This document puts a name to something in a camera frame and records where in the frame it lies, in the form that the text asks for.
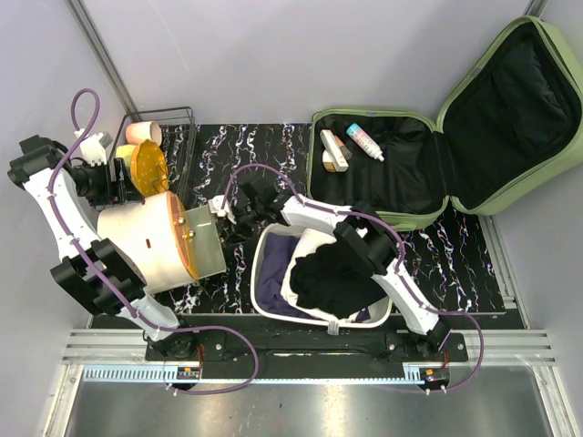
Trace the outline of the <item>navy blue garment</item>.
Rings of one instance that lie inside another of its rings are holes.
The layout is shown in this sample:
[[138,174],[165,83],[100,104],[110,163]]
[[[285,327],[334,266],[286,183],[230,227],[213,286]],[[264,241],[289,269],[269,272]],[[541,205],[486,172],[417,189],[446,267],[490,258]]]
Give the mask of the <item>navy blue garment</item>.
[[306,323],[376,323],[389,298],[372,278],[354,270],[336,238],[306,229],[300,235],[269,232],[256,264],[257,310]]

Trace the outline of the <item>white grey cloth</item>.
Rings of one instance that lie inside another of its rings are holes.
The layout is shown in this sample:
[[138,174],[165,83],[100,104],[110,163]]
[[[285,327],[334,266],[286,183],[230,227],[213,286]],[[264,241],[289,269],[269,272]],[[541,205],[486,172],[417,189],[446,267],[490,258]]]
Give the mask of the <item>white grey cloth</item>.
[[291,307],[323,324],[369,329],[388,320],[392,303],[380,285],[358,272],[336,238],[306,229],[281,285]]

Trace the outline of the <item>white cylinder appliance orange lid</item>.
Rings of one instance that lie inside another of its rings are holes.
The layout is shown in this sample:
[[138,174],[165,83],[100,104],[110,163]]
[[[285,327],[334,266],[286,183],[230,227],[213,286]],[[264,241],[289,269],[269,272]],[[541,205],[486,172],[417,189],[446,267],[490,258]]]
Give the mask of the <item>white cylinder appliance orange lid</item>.
[[150,295],[227,270],[210,208],[186,210],[170,191],[102,211],[97,233],[136,264]]

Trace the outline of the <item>black garment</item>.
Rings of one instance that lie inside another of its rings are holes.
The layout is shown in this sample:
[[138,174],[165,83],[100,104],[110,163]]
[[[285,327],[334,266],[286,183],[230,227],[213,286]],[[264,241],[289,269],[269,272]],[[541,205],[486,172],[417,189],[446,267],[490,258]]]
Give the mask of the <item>black garment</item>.
[[387,294],[371,277],[357,272],[337,246],[321,245],[314,253],[297,258],[290,287],[300,308],[346,319]]

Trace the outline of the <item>white cosmetic tube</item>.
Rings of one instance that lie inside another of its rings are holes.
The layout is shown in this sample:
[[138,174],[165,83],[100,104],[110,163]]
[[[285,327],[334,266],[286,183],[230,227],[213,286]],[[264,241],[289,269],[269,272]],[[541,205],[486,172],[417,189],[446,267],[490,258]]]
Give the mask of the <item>white cosmetic tube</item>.
[[348,162],[342,153],[341,148],[338,146],[336,142],[336,138],[331,130],[323,129],[320,132],[320,138],[326,149],[330,159],[332,161],[332,165],[336,172],[345,172],[348,168]]

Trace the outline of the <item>pink blue tube bottle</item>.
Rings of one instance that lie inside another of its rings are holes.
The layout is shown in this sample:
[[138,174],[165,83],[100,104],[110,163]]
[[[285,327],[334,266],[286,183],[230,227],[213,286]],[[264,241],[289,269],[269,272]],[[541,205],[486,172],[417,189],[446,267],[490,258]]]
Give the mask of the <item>pink blue tube bottle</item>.
[[346,133],[366,155],[374,160],[384,162],[384,153],[381,147],[358,124],[352,123],[346,129]]

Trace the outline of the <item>green hard-shell suitcase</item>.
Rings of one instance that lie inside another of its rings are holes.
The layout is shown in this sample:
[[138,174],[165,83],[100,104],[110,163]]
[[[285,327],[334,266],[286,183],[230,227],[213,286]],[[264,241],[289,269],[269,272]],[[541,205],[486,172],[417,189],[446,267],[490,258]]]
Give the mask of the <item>green hard-shell suitcase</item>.
[[[381,147],[384,162],[350,139],[352,123]],[[324,169],[323,129],[352,152],[345,172]],[[495,215],[581,161],[581,65],[556,27],[524,15],[496,37],[436,119],[392,109],[316,113],[307,192],[333,205],[365,202],[409,231],[446,208]]]

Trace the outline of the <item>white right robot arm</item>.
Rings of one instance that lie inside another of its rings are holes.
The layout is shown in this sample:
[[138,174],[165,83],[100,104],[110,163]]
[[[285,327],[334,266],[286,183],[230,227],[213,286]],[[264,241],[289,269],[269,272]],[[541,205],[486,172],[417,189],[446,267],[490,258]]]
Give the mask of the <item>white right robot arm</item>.
[[414,335],[416,355],[433,361],[443,354],[451,325],[414,283],[404,267],[404,243],[372,207],[334,206],[310,200],[294,188],[278,190],[262,178],[239,184],[249,203],[234,213],[236,223],[249,226],[268,220],[319,231],[335,238],[331,250],[350,272],[378,284],[404,317]]

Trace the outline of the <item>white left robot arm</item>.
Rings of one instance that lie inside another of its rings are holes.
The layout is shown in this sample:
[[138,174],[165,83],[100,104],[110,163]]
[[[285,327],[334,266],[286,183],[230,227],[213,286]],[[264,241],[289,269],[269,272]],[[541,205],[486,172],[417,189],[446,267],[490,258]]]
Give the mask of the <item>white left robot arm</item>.
[[143,206],[127,171],[121,169],[120,178],[113,179],[105,163],[75,166],[66,146],[39,135],[22,140],[20,148],[22,155],[10,162],[7,176],[34,199],[54,234],[60,260],[50,270],[54,281],[91,315],[134,322],[160,355],[189,359],[197,348],[195,335],[147,292],[150,282],[137,257],[98,234],[79,203],[85,198],[91,206],[122,200]]

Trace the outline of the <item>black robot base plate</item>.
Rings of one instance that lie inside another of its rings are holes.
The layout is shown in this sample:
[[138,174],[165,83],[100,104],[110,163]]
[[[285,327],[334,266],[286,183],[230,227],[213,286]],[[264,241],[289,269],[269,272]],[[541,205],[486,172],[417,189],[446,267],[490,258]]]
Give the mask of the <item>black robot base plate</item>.
[[268,319],[257,314],[202,314],[184,317],[189,325],[220,325],[244,335],[259,357],[257,380],[372,379],[398,377],[405,363],[425,367],[469,362],[465,340],[451,333],[444,352],[430,354],[415,344],[400,316],[371,329],[342,329]]

